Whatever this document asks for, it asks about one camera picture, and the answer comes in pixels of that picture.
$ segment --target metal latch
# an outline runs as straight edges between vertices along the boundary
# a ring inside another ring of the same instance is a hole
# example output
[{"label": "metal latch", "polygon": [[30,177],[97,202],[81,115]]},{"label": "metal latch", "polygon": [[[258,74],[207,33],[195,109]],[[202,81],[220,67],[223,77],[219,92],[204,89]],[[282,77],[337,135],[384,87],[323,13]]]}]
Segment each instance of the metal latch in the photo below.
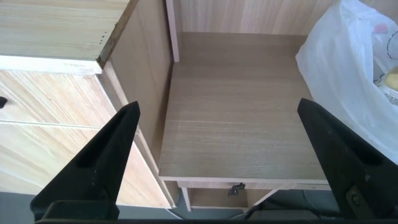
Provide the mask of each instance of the metal latch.
[{"label": "metal latch", "polygon": [[246,185],[244,185],[243,183],[240,183],[239,185],[232,186],[231,190],[228,191],[228,196],[238,195],[239,190],[243,190],[245,188],[245,186]]}]

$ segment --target wooden shelf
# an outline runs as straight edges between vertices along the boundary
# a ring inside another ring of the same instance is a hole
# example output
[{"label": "wooden shelf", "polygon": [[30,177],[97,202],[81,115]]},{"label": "wooden shelf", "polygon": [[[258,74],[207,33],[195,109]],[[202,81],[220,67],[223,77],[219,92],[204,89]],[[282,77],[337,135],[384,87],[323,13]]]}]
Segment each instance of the wooden shelf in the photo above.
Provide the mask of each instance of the wooden shelf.
[{"label": "wooden shelf", "polygon": [[301,35],[183,34],[160,176],[327,184],[297,114],[300,99],[311,99],[294,58],[304,40]]}]

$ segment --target white plastic bag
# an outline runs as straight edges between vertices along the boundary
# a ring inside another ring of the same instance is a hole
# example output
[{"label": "white plastic bag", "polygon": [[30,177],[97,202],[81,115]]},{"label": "white plastic bag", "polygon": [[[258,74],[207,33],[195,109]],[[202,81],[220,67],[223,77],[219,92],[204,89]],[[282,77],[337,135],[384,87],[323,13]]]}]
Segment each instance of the white plastic bag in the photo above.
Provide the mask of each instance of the white plastic bag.
[{"label": "white plastic bag", "polygon": [[396,164],[398,107],[373,83],[373,62],[384,73],[398,66],[397,42],[394,21],[358,0],[342,0],[296,55],[313,99]]}]

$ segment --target wooden drawer front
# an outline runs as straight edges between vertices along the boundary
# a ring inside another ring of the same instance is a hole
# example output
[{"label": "wooden drawer front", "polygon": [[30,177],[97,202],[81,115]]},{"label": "wooden drawer front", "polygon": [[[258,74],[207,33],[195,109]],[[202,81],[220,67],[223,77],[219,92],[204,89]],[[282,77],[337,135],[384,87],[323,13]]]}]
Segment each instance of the wooden drawer front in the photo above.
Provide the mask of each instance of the wooden drawer front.
[{"label": "wooden drawer front", "polygon": [[[327,184],[292,184],[292,183],[247,183],[244,182],[245,189],[263,189],[263,190],[330,190]],[[238,182],[199,182],[199,181],[179,181],[179,187],[198,188],[198,189],[230,189],[234,185],[239,185]]]},{"label": "wooden drawer front", "polygon": [[[247,183],[245,184],[245,189],[290,189],[294,187],[295,184],[281,184],[281,183]],[[234,185],[239,185],[238,182],[197,182],[197,181],[179,181],[179,187],[186,188],[199,188],[199,189],[230,189]]]},{"label": "wooden drawer front", "polygon": [[[99,131],[95,128],[1,124],[0,192],[38,194]],[[171,208],[133,144],[118,205]]]},{"label": "wooden drawer front", "polygon": [[0,120],[102,127],[115,114],[97,77],[0,70]]}]

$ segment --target wooden panel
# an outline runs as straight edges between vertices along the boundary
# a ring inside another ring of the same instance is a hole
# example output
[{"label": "wooden panel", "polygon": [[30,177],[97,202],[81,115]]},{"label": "wooden panel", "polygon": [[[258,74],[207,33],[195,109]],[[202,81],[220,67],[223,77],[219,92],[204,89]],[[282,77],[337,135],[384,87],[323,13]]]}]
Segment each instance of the wooden panel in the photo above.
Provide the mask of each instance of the wooden panel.
[{"label": "wooden panel", "polygon": [[183,33],[181,64],[295,66],[304,35]]},{"label": "wooden panel", "polygon": [[0,191],[37,194],[97,129],[0,124]]},{"label": "wooden panel", "polygon": [[[126,104],[128,104],[128,100],[126,95],[121,88],[121,84],[113,70],[113,66],[111,62],[107,62],[103,74],[98,75],[99,81],[101,82],[102,86],[106,90],[109,98],[113,106],[120,110],[120,108]],[[140,127],[137,127],[136,135],[134,137],[134,145],[136,149],[139,151],[140,156],[145,161],[145,166],[149,168],[151,171],[154,180],[156,181],[157,185],[160,186],[158,189],[159,192],[162,192],[163,195],[166,196],[167,200],[169,201],[169,205],[171,207],[175,207],[175,203],[178,202],[178,187],[176,182],[165,182],[160,180],[157,164],[155,163],[154,158],[150,152],[148,144],[145,140],[145,137],[142,135],[142,131]]]},{"label": "wooden panel", "polygon": [[182,47],[182,7],[181,0],[166,0],[167,17],[169,18],[170,38],[173,47],[174,62],[180,61]]},{"label": "wooden panel", "polygon": [[4,0],[0,54],[96,59],[128,0]]},{"label": "wooden panel", "polygon": [[157,164],[172,63],[165,10],[163,1],[139,1],[111,56],[128,102],[140,105],[139,126]]},{"label": "wooden panel", "polygon": [[[308,34],[335,0],[184,0],[184,32]],[[398,21],[396,0],[365,0]]]},{"label": "wooden panel", "polygon": [[[0,123],[0,191],[37,194],[98,129]],[[133,144],[118,195],[119,205],[172,208]]]},{"label": "wooden panel", "polygon": [[190,192],[191,189],[187,189],[185,187],[181,188],[182,196],[184,197],[185,205],[187,206],[188,212],[191,212],[191,201],[190,201]]},{"label": "wooden panel", "polygon": [[[266,42],[268,35],[257,38]],[[297,114],[300,99],[311,99],[294,60],[298,46],[275,45],[260,54],[256,49],[262,45],[240,39],[236,48],[225,43],[230,51],[224,52],[222,65],[174,65],[159,175],[165,180],[327,183]],[[263,65],[235,64],[244,57],[241,52],[250,52],[243,50],[245,44]],[[198,49],[211,52],[208,46],[213,44]]]},{"label": "wooden panel", "polygon": [[192,208],[248,208],[246,191],[228,196],[228,189],[190,189]]},{"label": "wooden panel", "polygon": [[137,146],[133,144],[120,186],[118,204],[139,207],[172,208]]},{"label": "wooden panel", "polygon": [[0,120],[102,127],[115,114],[94,75],[0,70]]},{"label": "wooden panel", "polygon": [[255,206],[276,193],[278,190],[247,190],[248,206]]},{"label": "wooden panel", "polygon": [[47,73],[71,73],[92,75],[101,73],[96,60],[69,60],[59,58],[37,58],[0,55],[1,70],[23,70]]},{"label": "wooden panel", "polygon": [[[246,183],[244,179],[245,189],[289,189],[285,184],[281,183]],[[240,182],[200,182],[200,181],[178,181],[179,187],[201,188],[201,189],[230,189]]]}]

